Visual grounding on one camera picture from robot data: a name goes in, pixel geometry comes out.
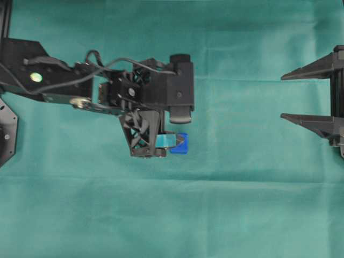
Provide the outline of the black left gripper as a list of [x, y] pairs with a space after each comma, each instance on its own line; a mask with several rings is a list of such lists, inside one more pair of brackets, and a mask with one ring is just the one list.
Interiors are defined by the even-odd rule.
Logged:
[[[134, 64], [132, 71], [104, 71], [107, 82], [102, 83], [99, 89], [98, 101], [118, 111], [132, 157], [166, 157], [167, 149], [175, 148], [184, 141], [176, 132], [164, 132], [163, 110], [141, 100], [144, 86], [149, 85], [154, 74], [151, 69], [161, 71], [163, 66], [155, 59], [148, 59]], [[163, 133], [162, 144], [156, 147], [159, 133]]]

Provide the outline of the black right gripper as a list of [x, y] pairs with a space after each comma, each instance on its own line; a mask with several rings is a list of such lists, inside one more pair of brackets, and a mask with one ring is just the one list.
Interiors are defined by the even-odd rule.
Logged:
[[308, 129], [338, 147], [343, 158], [343, 45], [306, 66], [284, 74], [281, 80], [330, 78], [331, 116], [282, 113], [280, 117]]

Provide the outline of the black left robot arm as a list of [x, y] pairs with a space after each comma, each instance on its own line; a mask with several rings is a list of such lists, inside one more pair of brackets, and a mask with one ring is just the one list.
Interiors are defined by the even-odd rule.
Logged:
[[[114, 69], [122, 61], [132, 69]], [[194, 65], [187, 54], [172, 55], [168, 63], [117, 58], [104, 64], [99, 52], [90, 50], [83, 62], [70, 66], [37, 41], [5, 38], [1, 92], [116, 116], [131, 156], [164, 157], [187, 146], [187, 136], [167, 131], [165, 122], [191, 122]]]

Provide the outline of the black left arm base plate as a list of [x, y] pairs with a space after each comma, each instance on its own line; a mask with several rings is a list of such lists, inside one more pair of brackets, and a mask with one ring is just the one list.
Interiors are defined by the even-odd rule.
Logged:
[[18, 117], [1, 99], [1, 167], [16, 153]]

